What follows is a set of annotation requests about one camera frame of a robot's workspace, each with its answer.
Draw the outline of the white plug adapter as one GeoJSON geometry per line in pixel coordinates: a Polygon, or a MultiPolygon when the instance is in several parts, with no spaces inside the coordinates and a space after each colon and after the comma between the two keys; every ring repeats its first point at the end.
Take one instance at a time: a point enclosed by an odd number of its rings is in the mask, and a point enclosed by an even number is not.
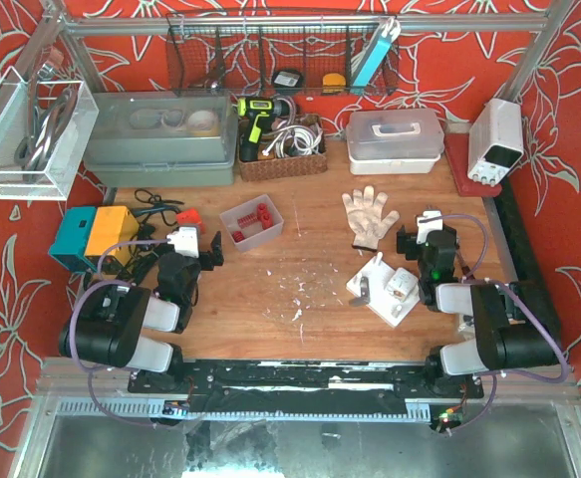
{"type": "Polygon", "coordinates": [[[404,302],[418,285],[418,278],[405,268],[398,268],[386,285],[386,291],[396,300],[404,302]]]}

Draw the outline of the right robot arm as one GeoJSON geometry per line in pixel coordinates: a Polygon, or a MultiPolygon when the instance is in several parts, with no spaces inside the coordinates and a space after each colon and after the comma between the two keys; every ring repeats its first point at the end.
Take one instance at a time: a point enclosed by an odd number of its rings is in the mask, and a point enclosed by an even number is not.
{"type": "Polygon", "coordinates": [[[556,383],[568,375],[557,318],[540,288],[527,282],[478,280],[465,269],[455,275],[456,231],[448,226],[424,235],[400,229],[397,252],[419,268],[419,297],[433,312],[471,320],[473,337],[430,350],[432,380],[464,375],[515,373],[556,383]]]}

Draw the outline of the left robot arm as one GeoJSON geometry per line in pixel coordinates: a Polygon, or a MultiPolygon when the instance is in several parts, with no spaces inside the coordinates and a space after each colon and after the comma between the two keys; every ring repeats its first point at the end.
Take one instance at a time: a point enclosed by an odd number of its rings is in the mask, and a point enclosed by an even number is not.
{"type": "Polygon", "coordinates": [[[133,240],[112,245],[152,246],[157,257],[153,290],[120,279],[97,281],[77,300],[59,338],[60,354],[85,372],[105,367],[173,373],[181,349],[144,334],[145,329],[181,334],[198,303],[203,271],[224,264],[222,235],[214,234],[210,249],[201,251],[196,226],[181,226],[163,240],[133,240]]]}

